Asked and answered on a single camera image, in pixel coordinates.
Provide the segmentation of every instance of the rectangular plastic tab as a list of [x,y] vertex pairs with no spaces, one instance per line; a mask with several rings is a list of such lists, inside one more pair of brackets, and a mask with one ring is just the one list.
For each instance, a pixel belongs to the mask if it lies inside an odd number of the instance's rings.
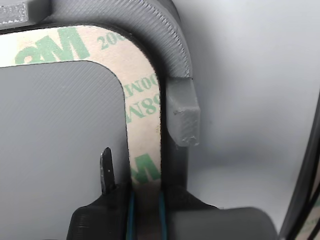
[[34,25],[50,14],[50,0],[0,0],[0,30]]

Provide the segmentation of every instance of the textured plastic surface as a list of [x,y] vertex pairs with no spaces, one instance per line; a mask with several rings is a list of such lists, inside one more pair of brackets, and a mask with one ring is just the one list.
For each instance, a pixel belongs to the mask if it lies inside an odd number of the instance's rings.
[[0,30],[39,23],[50,14],[50,0],[0,0]]
[[66,239],[73,212],[101,195],[106,146],[116,182],[129,180],[119,80],[92,62],[1,68],[0,75],[0,212],[10,216],[0,217],[0,239]]
[[172,78],[166,84],[168,131],[180,147],[199,143],[200,107],[191,78]]
[[54,0],[45,23],[96,22],[113,24],[154,55],[170,77],[192,77],[190,53],[178,13],[169,0]]

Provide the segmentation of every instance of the gray flat panel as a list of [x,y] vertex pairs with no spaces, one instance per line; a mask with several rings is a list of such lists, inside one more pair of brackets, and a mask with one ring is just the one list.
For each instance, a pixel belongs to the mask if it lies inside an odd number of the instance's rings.
[[101,194],[106,147],[116,180],[130,176],[121,85],[91,62],[0,76],[0,239],[65,239],[72,213]]

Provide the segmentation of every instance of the gray plastic housing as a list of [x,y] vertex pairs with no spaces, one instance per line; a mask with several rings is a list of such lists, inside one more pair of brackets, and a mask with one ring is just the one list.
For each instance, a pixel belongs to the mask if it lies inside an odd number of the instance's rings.
[[50,14],[50,0],[0,0],[0,30],[34,25]]
[[192,78],[171,78],[166,82],[167,129],[180,147],[199,144],[200,107]]

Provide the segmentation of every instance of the black plastic piece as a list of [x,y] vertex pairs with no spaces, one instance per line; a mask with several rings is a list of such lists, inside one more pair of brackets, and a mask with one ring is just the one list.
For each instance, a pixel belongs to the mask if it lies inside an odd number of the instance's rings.
[[305,151],[300,174],[293,192],[293,196],[280,232],[281,238],[292,238],[296,231],[300,216],[304,214],[304,206],[311,200],[320,155],[320,98],[318,99],[310,139]]
[[80,207],[71,218],[67,240],[125,240],[131,185],[124,184]]
[[271,219],[254,208],[220,210],[178,186],[164,187],[168,240],[276,240]]

